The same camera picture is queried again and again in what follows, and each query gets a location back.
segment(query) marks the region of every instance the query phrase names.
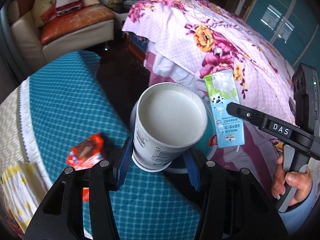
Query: paper cup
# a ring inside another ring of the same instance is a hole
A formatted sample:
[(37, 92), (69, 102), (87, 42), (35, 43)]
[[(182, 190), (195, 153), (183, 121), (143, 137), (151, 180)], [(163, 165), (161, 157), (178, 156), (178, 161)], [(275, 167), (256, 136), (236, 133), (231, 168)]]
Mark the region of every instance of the paper cup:
[(132, 159), (145, 171), (162, 171), (196, 144), (206, 127), (206, 109), (196, 93), (176, 83), (155, 84), (138, 100)]

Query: yellow and white cloth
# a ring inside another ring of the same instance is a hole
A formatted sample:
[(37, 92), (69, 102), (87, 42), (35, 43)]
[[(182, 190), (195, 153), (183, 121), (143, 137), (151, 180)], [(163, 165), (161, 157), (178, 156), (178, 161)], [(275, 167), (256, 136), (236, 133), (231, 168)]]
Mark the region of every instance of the yellow and white cloth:
[(2, 174), (1, 184), (8, 212), (25, 232), (47, 193), (36, 165), (21, 161), (15, 162)]

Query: hand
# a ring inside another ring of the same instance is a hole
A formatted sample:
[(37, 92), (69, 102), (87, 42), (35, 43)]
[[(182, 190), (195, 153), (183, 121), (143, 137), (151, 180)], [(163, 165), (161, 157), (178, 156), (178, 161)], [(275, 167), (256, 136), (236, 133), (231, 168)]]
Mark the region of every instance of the hand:
[(296, 187), (298, 190), (292, 200), (289, 202), (289, 206), (295, 205), (307, 198), (312, 188), (312, 178), (309, 168), (306, 173), (291, 171), (285, 174), (282, 169), (283, 155), (280, 154), (277, 159), (276, 172), (273, 175), (273, 182), (271, 187), (272, 195), (280, 199), (280, 195), (285, 193), (284, 182), (291, 187)]

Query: beige leather sofa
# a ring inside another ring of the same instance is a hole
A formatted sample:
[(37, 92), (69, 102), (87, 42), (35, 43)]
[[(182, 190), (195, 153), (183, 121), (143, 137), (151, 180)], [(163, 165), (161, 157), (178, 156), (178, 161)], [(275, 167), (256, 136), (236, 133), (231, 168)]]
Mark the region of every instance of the beige leather sofa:
[(56, 58), (75, 50), (113, 40), (114, 16), (102, 5), (93, 5), (57, 17), (36, 28), (31, 7), (24, 15), (16, 1), (8, 6), (12, 38), (26, 64), (35, 72)]

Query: screw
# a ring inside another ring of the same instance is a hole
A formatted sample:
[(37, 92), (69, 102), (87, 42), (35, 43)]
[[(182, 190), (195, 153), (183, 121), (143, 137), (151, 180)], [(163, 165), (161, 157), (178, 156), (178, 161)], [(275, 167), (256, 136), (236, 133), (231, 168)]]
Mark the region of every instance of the screw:
[(207, 161), (207, 166), (208, 167), (214, 167), (216, 163), (214, 161)]
[(248, 175), (250, 173), (250, 171), (247, 168), (243, 168), (241, 169), (242, 174), (244, 175)]
[(73, 172), (73, 168), (71, 168), (71, 167), (67, 167), (67, 168), (65, 168), (65, 170), (64, 170), (64, 173), (65, 173), (65, 174), (70, 174), (71, 172)]
[(109, 162), (108, 161), (102, 161), (100, 162), (100, 166), (101, 167), (107, 167), (109, 165)]

